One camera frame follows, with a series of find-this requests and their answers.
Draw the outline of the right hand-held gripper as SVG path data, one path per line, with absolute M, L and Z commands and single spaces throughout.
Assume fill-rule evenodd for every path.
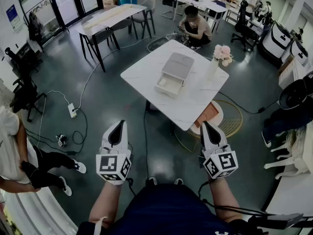
M 211 179 L 226 177 L 238 169 L 236 152 L 231 149 L 224 132 L 218 126 L 204 121 L 200 133 L 200 167 L 205 168 Z

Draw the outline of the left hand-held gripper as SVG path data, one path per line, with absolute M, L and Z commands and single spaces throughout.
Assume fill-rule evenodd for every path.
M 132 165 L 125 120 L 116 122 L 105 131 L 102 147 L 100 154 L 96 155 L 96 173 L 112 185 L 123 184 Z

